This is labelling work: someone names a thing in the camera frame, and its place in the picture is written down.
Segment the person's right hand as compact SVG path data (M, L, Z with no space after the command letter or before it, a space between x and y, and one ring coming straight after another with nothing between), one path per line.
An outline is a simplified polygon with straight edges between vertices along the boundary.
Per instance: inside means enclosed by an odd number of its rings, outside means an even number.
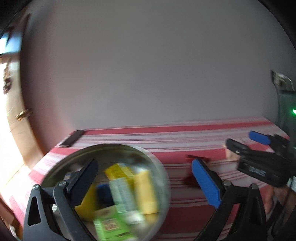
M291 214L295 207L295 192L289 187L274 188L270 185L266 187L266 195L263 199L266 214L273 209L273 199L276 198L284 207L288 214Z

